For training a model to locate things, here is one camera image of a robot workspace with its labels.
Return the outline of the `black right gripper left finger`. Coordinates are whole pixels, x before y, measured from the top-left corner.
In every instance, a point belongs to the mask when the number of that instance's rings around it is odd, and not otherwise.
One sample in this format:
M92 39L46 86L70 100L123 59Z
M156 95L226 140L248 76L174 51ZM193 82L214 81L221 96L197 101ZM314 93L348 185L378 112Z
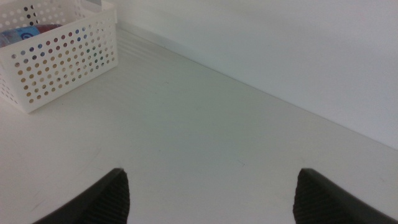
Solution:
M124 169L115 168L83 193L34 224L126 224L130 193Z

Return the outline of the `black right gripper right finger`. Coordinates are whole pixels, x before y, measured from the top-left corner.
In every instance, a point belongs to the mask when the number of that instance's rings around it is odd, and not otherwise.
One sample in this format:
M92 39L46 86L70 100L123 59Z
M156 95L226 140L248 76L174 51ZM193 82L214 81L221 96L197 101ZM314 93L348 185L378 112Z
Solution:
M397 224L310 168L298 174L292 212L298 224Z

